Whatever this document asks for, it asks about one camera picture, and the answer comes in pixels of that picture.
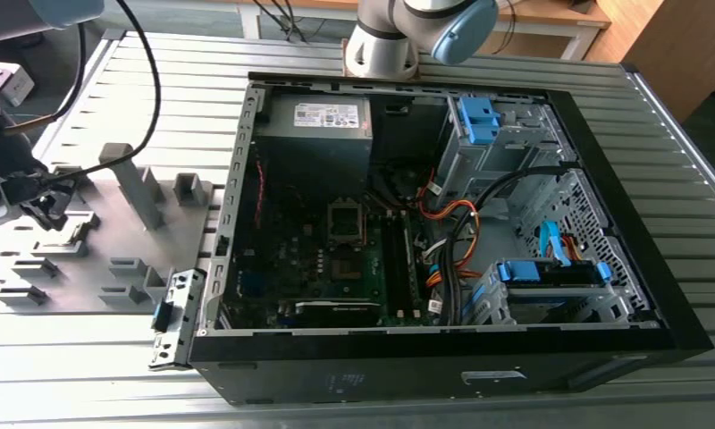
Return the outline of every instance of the computer chassis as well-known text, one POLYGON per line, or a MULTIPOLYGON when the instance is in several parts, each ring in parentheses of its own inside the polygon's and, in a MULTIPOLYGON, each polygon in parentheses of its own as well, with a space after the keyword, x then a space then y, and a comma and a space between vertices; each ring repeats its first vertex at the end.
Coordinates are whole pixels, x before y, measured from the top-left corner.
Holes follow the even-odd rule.
MULTIPOLYGON (((395 111, 395 107, 383 107, 395 111)), ((367 102, 366 111, 372 108, 367 102)), ((446 126, 461 127, 454 118, 446 115, 446 119, 446 126)), ((442 159, 445 154, 439 153, 435 162, 442 159)), ((712 349, 708 334, 567 92, 252 73, 231 162, 212 264, 208 273, 191 270, 172 278, 154 320, 158 336, 151 362, 155 370, 198 369, 231 404, 482 398, 583 391, 642 367, 681 361, 712 349), (223 297, 239 276, 234 238, 240 229, 252 228, 251 220, 240 214, 240 202, 248 157, 258 138, 255 117, 275 91, 304 96, 423 97, 449 108, 454 108, 457 99, 471 95, 494 100, 542 100, 562 135, 562 162, 575 168, 573 174, 542 181, 539 186, 553 189, 545 191, 546 195, 563 196, 583 188, 585 198, 577 203, 593 208, 579 210, 574 202, 573 206, 566 203, 565 210, 575 216, 574 223, 583 224, 585 219, 578 218, 582 213, 589 213, 598 223, 599 228, 579 233, 586 234, 583 240, 603 241, 603 245, 590 246, 591 259, 607 260, 610 265, 619 263, 611 267, 618 283, 614 288, 602 289, 625 290, 614 300, 629 308, 626 323, 614 324, 611 317, 583 329, 569 324, 498 324, 493 320, 459 326, 411 323, 371 328, 227 329, 232 323, 223 311, 223 297)), ((445 179, 438 173, 435 183, 445 183, 445 179)), ((545 198, 535 206, 555 204, 545 198)), ((530 216, 538 215, 526 210, 525 217, 530 216)), ((538 217, 531 224, 541 221, 538 217)), ((522 235, 519 246, 525 257, 539 259, 538 240, 531 234, 522 235)), ((487 272, 482 282, 490 276, 487 272)))

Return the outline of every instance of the slotted metal table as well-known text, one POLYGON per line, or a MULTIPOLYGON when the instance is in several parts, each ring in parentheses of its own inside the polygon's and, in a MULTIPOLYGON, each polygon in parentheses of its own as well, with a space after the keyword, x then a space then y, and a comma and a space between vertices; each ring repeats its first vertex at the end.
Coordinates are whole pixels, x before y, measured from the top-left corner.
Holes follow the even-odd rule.
MULTIPOLYGON (((164 105, 154 140, 135 162, 151 166, 158 180, 198 172, 216 185, 196 261, 207 267, 247 73, 339 76, 342 50, 171 34, 150 39, 164 105)), ((95 163, 105 142, 138 145, 150 123, 150 66, 134 33, 107 33, 87 71, 80 100, 36 147, 51 164, 95 163)), ((450 67, 422 56, 421 72, 438 82, 573 93, 715 344, 715 172, 642 76, 614 64, 518 57, 478 57, 450 67)), ((148 315, 0 315, 0 423, 76 427, 138 420, 160 427, 228 427, 232 419, 235 426, 255 420, 255 427, 312 427, 314 419, 328 417, 342 427, 509 422, 619 428, 669 421, 715 427, 715 350, 574 395, 234 408, 196 372, 147 371, 150 325, 148 315)))

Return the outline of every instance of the expansion slot bracket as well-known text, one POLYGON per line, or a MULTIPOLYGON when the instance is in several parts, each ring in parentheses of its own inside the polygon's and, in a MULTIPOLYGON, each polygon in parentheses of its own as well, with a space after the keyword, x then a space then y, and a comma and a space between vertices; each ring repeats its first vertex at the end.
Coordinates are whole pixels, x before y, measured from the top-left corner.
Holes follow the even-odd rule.
POLYGON ((188 351, 206 279, 207 273, 198 269, 172 275, 167 296, 156 307, 151 324, 156 332, 151 371, 192 369, 188 365, 188 351))

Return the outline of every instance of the motherboard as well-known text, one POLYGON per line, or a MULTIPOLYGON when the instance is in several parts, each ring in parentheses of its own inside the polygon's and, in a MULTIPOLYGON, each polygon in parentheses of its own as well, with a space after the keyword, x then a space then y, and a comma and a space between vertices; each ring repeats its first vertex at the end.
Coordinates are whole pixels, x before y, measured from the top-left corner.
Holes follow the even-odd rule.
POLYGON ((272 191, 264 201, 234 250, 238 275, 223 307, 234 328, 430 322, 421 311, 413 213, 354 198, 319 204, 296 189, 272 191))

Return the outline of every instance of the white label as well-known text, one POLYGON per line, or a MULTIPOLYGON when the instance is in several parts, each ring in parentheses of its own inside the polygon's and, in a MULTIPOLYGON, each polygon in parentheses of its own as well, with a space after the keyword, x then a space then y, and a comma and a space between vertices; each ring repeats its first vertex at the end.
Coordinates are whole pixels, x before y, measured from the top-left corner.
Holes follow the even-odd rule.
POLYGON ((435 299, 430 299, 430 313, 442 313, 442 302, 435 299))
POLYGON ((295 127, 359 128, 358 105, 300 103, 295 108, 295 127))
POLYGON ((434 195, 441 195, 442 187, 434 181, 431 181, 430 184, 427 185, 427 189, 434 195))
POLYGON ((473 380, 493 380, 499 382, 503 378, 527 378, 519 371, 463 371, 462 380, 471 384, 473 380))
POLYGON ((607 25, 607 24, 605 24, 605 22, 578 21, 577 25, 579 25, 582 27, 599 27, 599 28, 603 28, 605 25, 607 25))

